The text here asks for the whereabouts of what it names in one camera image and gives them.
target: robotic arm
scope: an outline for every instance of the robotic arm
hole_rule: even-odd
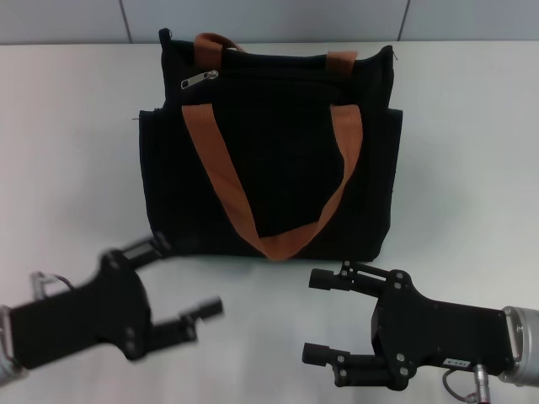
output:
[[[449,369],[444,385],[457,399],[490,403],[488,375],[539,386],[539,311],[455,305],[427,299],[404,271],[344,261],[338,274],[313,269],[309,287],[353,290],[378,299],[371,319],[374,355],[353,355],[306,343],[303,362],[334,370],[335,385],[385,386],[402,391],[419,366]],[[461,397],[446,383],[455,370],[473,372],[476,393]]]
[[[136,271],[168,256],[157,235],[123,251],[112,250],[95,276],[79,288],[56,275],[32,275],[36,301],[0,308],[0,385],[99,343],[112,343],[130,361],[197,340],[198,320],[222,313],[220,299],[206,302],[174,319],[152,323],[146,291]],[[69,291],[46,296],[45,284],[61,280]]]

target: black fabric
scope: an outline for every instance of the black fabric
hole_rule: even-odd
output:
[[[317,220],[343,175],[329,108],[214,110],[260,236]],[[341,204],[296,258],[371,261],[380,252],[390,223],[402,113],[365,110],[361,117],[360,160]],[[148,218],[177,254],[261,255],[230,224],[180,111],[141,112],[140,143]]]
[[[356,61],[351,77],[325,70],[326,56],[261,56],[225,50],[211,80],[181,88],[200,72],[194,45],[162,29],[166,101],[140,114],[147,215],[178,255],[261,256],[227,218],[200,162],[182,105],[212,104],[253,212],[258,234],[317,221],[343,178],[330,105],[357,104],[363,145],[329,223],[294,258],[371,261],[390,226],[402,112],[388,109],[392,47]]]
[[[168,29],[159,31],[159,38],[163,53],[161,65],[163,68],[163,78],[165,83],[165,104],[164,108],[177,108],[179,104],[204,104],[211,102],[199,100],[183,100],[186,96],[181,90],[180,84],[183,80],[201,73],[194,66],[195,47],[193,42],[182,40],[172,40]],[[318,75],[328,78],[334,74],[325,71],[326,55],[320,56],[267,56],[254,55],[250,53],[238,52],[236,50],[224,50],[221,63],[221,74],[226,76],[228,72],[251,72],[259,71],[263,76],[275,75],[279,72],[297,77],[307,74]],[[346,80],[341,79],[338,87],[344,90],[344,104],[358,104],[369,108],[387,108],[393,86],[393,49],[390,45],[384,46],[377,55],[368,59],[358,60],[354,64],[352,76]],[[302,91],[295,92],[295,100],[301,97],[302,100],[310,99]]]

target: metal cylinder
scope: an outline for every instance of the metal cylinder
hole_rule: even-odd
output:
[[[508,306],[504,312],[515,361],[499,379],[539,387],[539,311]]]
[[[490,404],[490,389],[488,388],[488,373],[482,364],[474,366],[475,386],[478,404]]]

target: bag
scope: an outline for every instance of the bag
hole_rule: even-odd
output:
[[[195,59],[196,46],[190,49]],[[312,58],[236,59],[219,49],[207,58],[222,56],[213,65],[220,70],[206,73],[216,77],[182,83],[191,60],[176,52],[174,74],[169,51],[163,47],[167,101],[142,111],[139,123],[148,218],[176,254],[378,255],[389,229],[402,113],[385,108],[383,91],[369,98],[352,88],[366,82],[355,76],[358,61],[341,57],[320,67],[314,56],[317,65],[307,66]],[[255,60],[269,58],[275,68]],[[235,61],[248,66],[225,69]],[[340,68],[327,68],[332,63]]]

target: zipper pull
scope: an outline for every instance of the zipper pull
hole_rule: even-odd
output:
[[[196,76],[189,77],[181,82],[181,88],[182,90],[185,90],[187,87],[194,86],[195,84],[198,84],[199,82],[203,82],[204,80],[213,80],[214,78],[217,78],[219,76],[219,72],[217,70],[211,70],[209,72],[204,72],[201,74],[197,74]]]

